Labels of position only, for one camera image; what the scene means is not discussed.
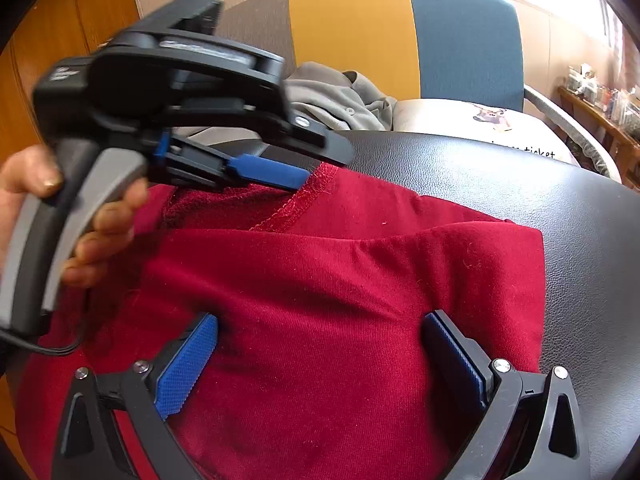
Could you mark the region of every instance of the white pillow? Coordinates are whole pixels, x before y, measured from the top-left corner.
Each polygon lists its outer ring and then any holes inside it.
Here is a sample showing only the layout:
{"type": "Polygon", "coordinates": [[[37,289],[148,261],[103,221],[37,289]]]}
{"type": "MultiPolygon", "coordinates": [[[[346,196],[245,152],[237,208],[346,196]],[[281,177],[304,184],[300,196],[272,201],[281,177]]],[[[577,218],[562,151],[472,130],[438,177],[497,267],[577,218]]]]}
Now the white pillow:
{"type": "Polygon", "coordinates": [[[540,119],[504,108],[448,99],[398,101],[394,131],[482,140],[580,166],[540,119]]]}

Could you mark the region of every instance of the red shirt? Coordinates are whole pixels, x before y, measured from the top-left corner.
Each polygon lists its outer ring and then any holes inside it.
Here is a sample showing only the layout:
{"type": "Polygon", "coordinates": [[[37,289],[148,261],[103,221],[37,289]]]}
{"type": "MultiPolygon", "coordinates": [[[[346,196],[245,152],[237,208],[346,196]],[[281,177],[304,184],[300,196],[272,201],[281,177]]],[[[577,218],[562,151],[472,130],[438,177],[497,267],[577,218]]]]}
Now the red shirt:
{"type": "MultiPolygon", "coordinates": [[[[153,358],[201,310],[218,316],[218,347],[168,421],[206,476],[432,479],[471,428],[420,320],[441,308],[489,357],[537,371],[542,236],[326,164],[293,196],[156,186],[93,297],[81,349],[33,356],[20,386],[18,436],[41,480],[73,371],[153,358]]],[[[74,303],[41,344],[69,342],[74,303]]]]}

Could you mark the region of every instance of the chair armrest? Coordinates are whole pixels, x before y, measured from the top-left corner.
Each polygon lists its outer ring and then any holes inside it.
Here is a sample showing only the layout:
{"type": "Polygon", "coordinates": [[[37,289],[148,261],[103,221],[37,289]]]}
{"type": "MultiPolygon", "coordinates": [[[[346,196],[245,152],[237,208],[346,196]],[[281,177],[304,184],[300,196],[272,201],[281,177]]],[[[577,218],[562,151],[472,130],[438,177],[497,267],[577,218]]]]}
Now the chair armrest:
{"type": "Polygon", "coordinates": [[[608,176],[616,182],[622,182],[620,172],[611,155],[578,121],[562,110],[551,99],[548,99],[530,86],[524,86],[524,98],[545,114],[553,124],[562,128],[569,138],[582,148],[584,154],[593,161],[598,173],[608,176]]]}

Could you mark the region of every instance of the blue cushion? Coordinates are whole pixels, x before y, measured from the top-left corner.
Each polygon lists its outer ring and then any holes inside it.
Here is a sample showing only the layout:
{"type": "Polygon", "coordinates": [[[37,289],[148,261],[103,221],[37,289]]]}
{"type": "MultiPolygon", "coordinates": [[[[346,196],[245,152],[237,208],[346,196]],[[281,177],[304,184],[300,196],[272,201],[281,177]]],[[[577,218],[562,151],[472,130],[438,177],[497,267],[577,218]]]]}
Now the blue cushion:
{"type": "Polygon", "coordinates": [[[505,0],[411,0],[420,97],[521,112],[520,25],[505,0]]]}

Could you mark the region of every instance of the chair backrest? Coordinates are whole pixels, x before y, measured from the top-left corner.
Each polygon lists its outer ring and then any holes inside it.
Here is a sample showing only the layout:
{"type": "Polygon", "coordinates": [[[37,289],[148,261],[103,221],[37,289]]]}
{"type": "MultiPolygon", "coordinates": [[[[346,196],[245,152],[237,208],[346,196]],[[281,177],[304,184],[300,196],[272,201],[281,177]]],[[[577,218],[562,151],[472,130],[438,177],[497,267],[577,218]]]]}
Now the chair backrest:
{"type": "Polygon", "coordinates": [[[505,0],[248,0],[218,34],[287,60],[357,70],[399,100],[522,111],[520,27],[505,0]]]}

